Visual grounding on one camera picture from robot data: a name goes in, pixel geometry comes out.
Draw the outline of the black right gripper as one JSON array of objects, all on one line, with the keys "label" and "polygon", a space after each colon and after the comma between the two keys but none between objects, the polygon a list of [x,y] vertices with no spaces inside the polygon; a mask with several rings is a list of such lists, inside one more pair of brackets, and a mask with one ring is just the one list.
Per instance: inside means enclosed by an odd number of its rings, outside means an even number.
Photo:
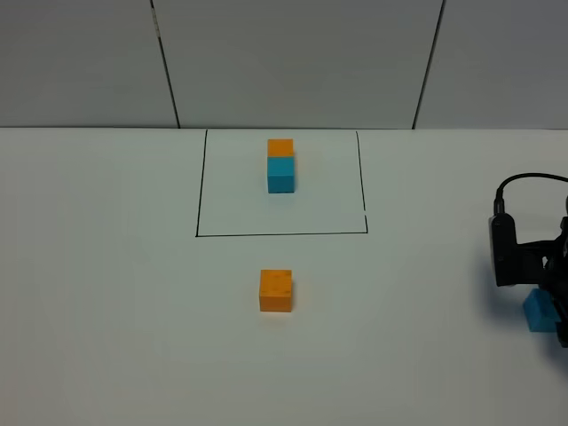
[{"label": "black right gripper", "polygon": [[552,241],[533,241],[517,246],[519,284],[536,284],[542,294],[541,333],[555,333],[567,347],[567,217],[561,233]]}]

